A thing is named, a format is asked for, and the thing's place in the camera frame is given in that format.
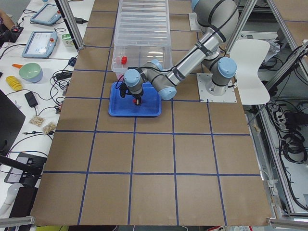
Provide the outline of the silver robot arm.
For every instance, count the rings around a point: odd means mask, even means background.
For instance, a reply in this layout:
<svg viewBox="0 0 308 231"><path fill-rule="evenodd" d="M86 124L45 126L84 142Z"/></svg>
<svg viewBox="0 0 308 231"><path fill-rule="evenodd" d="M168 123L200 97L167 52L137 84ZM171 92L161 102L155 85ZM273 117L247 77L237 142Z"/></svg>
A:
<svg viewBox="0 0 308 231"><path fill-rule="evenodd" d="M143 83L150 82L162 100L170 100L180 84L199 64L212 72L209 93L222 95L234 77L237 64L221 56L219 46L230 38L238 22L238 6L232 0L193 0L191 7L197 16L203 36L194 47L170 70L163 70L153 59L141 67L130 67L123 75L120 96L131 95L135 104L142 103Z"/></svg>

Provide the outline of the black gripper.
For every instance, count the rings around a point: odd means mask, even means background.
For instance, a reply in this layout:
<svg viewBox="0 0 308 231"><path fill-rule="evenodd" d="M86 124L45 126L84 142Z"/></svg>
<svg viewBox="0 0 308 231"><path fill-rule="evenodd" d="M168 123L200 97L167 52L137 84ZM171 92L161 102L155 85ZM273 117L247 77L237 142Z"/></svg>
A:
<svg viewBox="0 0 308 231"><path fill-rule="evenodd" d="M135 99L133 99L133 103L135 105L137 105L137 102L138 102L138 105L141 105L142 104L142 96L144 94L143 86L142 85L138 85L138 86L134 86L134 87L128 86L128 91L135 98Z"/></svg>

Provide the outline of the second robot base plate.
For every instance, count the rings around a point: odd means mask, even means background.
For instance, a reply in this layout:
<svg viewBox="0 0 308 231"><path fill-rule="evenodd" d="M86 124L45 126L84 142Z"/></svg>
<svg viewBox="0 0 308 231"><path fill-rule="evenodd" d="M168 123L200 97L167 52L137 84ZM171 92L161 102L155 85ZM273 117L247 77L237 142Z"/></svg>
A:
<svg viewBox="0 0 308 231"><path fill-rule="evenodd" d="M197 22L197 14L189 13L188 17L189 17L190 30L192 32L201 32L201 27Z"/></svg>

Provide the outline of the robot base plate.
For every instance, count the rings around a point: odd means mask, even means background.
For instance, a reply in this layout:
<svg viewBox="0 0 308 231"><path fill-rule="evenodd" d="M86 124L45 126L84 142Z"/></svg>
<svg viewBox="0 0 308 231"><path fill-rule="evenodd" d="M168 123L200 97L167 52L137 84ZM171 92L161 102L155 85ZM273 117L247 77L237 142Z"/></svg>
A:
<svg viewBox="0 0 308 231"><path fill-rule="evenodd" d="M197 84L200 102L237 103L231 78L226 86L221 87L214 84L212 74L197 73Z"/></svg>

